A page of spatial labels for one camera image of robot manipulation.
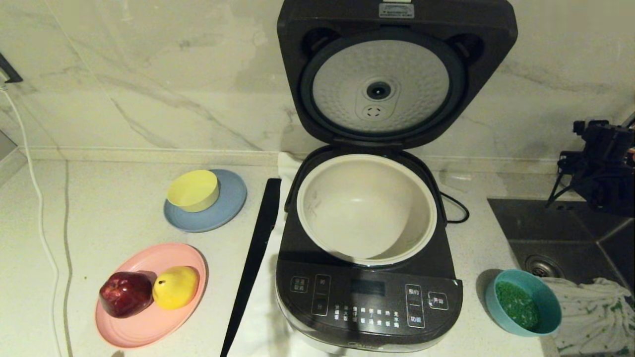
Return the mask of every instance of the inner lid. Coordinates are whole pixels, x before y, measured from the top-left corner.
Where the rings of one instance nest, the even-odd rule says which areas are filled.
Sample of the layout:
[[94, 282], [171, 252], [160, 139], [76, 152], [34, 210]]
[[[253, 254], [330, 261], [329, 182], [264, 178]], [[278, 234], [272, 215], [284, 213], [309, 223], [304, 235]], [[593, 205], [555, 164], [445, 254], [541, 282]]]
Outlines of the inner lid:
[[307, 65], [307, 111], [345, 137], [416, 135], [442, 120], [462, 93], [464, 70], [442, 41], [391, 29], [343, 37]]
[[333, 123], [360, 133], [416, 126], [448, 97], [450, 75], [432, 51], [414, 43], [355, 44], [329, 58], [313, 80], [313, 100]]

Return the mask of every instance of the pink plate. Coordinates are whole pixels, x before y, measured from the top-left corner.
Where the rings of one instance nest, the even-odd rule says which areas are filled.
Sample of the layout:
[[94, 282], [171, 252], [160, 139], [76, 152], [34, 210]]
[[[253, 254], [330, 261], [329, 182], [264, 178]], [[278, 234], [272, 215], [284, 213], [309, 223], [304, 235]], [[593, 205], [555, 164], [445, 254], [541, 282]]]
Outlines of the pink plate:
[[142, 312], [125, 319], [113, 318], [102, 308], [99, 298], [95, 309], [97, 330], [106, 342], [118, 348], [148, 346], [178, 329], [194, 312], [203, 292], [207, 273], [203, 256], [182, 243], [151, 246], [128, 259], [117, 271], [152, 271], [159, 275], [173, 266], [191, 266], [199, 273], [199, 285], [192, 301], [176, 310], [164, 310], [153, 303]]

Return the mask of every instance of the kitchen sink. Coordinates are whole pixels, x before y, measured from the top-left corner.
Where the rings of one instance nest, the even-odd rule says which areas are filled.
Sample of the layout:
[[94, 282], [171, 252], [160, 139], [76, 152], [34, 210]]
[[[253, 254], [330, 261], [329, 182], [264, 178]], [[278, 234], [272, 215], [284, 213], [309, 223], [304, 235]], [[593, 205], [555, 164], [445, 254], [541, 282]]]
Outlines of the kitchen sink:
[[520, 267], [537, 276], [589, 284], [602, 277], [633, 291], [633, 219], [586, 202], [488, 199]]

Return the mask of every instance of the blue plate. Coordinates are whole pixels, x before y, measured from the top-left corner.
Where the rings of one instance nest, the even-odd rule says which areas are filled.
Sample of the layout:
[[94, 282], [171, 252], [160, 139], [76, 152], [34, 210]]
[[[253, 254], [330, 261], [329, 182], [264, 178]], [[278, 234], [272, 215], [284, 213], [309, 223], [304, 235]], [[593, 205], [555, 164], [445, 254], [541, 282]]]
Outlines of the blue plate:
[[200, 233], [216, 229], [234, 218], [243, 208], [247, 186], [237, 174], [227, 170], [210, 170], [218, 178], [218, 199], [208, 209], [185, 212], [167, 199], [163, 205], [165, 219], [177, 229]]

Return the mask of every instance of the label sticker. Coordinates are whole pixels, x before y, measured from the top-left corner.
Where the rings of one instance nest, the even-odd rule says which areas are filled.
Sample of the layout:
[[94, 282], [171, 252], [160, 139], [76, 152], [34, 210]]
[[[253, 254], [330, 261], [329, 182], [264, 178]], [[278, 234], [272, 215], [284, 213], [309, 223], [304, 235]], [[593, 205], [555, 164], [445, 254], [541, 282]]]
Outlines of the label sticker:
[[380, 18], [415, 18], [415, 6], [412, 4], [379, 4]]

